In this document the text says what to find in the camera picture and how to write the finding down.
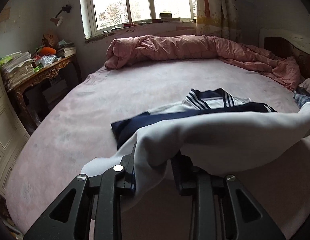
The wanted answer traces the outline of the orange plush toy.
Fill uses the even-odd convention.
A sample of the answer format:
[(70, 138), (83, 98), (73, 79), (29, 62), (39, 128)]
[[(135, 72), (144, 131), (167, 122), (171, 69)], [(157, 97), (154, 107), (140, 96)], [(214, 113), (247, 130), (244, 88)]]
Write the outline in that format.
[(38, 53), (39, 56), (55, 55), (55, 54), (56, 54), (56, 50), (51, 47), (43, 47)]

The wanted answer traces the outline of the stack of papers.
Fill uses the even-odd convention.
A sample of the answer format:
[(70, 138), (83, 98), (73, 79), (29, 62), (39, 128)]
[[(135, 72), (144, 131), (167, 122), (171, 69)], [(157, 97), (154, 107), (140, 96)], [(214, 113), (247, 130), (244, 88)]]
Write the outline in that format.
[(7, 92), (34, 74), (33, 63), (29, 51), (19, 51), (0, 59), (0, 73)]

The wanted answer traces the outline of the white and navy sweatshirt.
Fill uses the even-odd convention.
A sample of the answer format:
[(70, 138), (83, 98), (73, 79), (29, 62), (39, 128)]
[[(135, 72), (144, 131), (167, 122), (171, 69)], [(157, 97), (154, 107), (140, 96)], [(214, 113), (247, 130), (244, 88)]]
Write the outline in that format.
[(266, 206), (298, 188), (310, 175), (310, 102), (296, 113), (233, 97), (223, 89), (191, 90), (180, 102), (113, 122), (117, 152), (82, 168), (90, 177), (133, 155), (135, 200), (172, 175), (178, 152), (213, 175), (237, 173)]

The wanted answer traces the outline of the white framed window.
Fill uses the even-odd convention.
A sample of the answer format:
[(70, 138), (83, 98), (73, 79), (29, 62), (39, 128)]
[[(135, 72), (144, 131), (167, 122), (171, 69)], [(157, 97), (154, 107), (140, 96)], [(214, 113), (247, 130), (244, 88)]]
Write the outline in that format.
[(163, 23), (161, 12), (181, 22), (196, 19), (196, 0), (80, 0), (85, 38), (148, 23)]

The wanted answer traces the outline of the pink crumpled quilt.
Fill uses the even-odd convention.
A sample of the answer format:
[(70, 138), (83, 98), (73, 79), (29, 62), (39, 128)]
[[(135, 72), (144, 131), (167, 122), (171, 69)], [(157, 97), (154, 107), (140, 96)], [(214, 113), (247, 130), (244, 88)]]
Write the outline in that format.
[(300, 67), (294, 57), (275, 56), (269, 50), (237, 43), (217, 36), (138, 36), (112, 40), (105, 67), (120, 69), (142, 61), (220, 59), (225, 63), (258, 72), (289, 90), (301, 82)]

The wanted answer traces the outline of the books on window sill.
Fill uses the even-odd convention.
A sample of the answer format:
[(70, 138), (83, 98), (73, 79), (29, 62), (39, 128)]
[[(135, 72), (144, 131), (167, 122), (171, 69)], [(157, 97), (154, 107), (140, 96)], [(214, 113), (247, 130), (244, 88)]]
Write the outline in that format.
[(160, 21), (161, 22), (180, 22), (180, 17), (172, 17), (171, 12), (161, 12), (160, 13)]

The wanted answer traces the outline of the white cabinet door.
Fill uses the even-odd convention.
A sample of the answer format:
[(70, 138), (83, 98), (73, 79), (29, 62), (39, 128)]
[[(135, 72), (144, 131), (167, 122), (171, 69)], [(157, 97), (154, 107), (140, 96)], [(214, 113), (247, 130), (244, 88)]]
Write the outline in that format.
[(3, 198), (17, 158), (28, 139), (29, 135), (11, 105), (0, 73), (0, 195)]

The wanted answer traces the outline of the pink bed sheet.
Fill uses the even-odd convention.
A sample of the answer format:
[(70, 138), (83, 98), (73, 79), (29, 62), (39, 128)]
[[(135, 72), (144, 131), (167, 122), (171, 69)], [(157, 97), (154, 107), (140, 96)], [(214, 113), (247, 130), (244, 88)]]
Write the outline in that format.
[[(13, 222), (26, 232), (86, 163), (116, 153), (112, 122), (183, 100), (191, 89), (218, 88), (279, 112), (298, 111), (282, 85), (218, 59), (101, 68), (54, 107), (20, 153), (7, 186)], [(240, 172), (239, 179), (292, 237), (310, 214), (310, 136), (274, 162)]]

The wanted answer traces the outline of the white wooden headboard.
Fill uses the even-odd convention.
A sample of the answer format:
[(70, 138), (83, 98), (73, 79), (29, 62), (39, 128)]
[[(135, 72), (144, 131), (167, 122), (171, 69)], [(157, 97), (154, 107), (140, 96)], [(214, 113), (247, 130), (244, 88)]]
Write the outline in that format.
[(261, 29), (259, 46), (282, 58), (293, 56), (302, 77), (310, 78), (310, 38), (289, 30)]

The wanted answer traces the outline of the stack of books on desk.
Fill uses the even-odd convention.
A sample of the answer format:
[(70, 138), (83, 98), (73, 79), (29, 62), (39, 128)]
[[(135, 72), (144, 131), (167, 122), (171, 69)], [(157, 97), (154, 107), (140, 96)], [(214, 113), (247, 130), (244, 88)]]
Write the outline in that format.
[(75, 44), (73, 42), (66, 42), (65, 40), (59, 41), (56, 48), (56, 57), (69, 57), (77, 52)]

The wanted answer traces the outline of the blue patterned cloth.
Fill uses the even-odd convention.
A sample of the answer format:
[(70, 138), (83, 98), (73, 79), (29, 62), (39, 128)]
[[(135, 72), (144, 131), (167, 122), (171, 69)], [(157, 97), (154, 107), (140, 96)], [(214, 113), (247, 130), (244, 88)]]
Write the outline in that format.
[(293, 99), (295, 100), (299, 109), (301, 109), (306, 103), (310, 102), (310, 96), (299, 94), (297, 92), (294, 92)]

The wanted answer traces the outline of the wall mounted lamp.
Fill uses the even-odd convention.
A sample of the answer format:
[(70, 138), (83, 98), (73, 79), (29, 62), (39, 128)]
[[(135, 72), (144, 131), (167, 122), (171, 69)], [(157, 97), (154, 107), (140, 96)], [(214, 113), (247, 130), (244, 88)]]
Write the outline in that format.
[(50, 21), (56, 26), (59, 27), (62, 23), (63, 17), (60, 15), (62, 12), (66, 12), (67, 14), (71, 11), (71, 5), (66, 4), (60, 9), (60, 11), (56, 14), (56, 16), (50, 18)]

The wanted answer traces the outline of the ornate gold wooden desk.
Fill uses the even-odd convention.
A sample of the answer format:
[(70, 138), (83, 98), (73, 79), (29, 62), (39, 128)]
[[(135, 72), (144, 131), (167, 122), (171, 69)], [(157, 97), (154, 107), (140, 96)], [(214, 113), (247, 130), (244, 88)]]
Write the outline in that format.
[(26, 78), (8, 92), (14, 110), (28, 132), (34, 133), (52, 108), (82, 82), (75, 54)]

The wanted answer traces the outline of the patterned yellow curtain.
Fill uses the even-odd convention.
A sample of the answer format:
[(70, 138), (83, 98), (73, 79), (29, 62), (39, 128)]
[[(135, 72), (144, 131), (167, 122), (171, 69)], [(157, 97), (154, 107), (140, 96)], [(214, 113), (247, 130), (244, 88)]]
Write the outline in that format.
[(236, 0), (197, 0), (196, 34), (241, 40)]

